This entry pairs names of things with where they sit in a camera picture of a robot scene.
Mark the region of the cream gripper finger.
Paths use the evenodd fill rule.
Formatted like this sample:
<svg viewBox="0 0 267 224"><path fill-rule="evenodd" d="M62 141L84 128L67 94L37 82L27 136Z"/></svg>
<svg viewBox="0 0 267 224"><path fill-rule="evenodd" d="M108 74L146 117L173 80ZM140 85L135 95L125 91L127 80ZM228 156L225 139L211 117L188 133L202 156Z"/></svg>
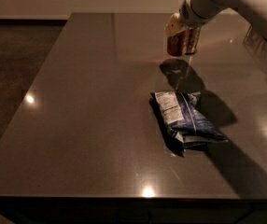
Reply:
<svg viewBox="0 0 267 224"><path fill-rule="evenodd" d="M182 22L180 14L174 13L166 23L164 27L164 32L168 37L178 35L185 31L187 26Z"/></svg>

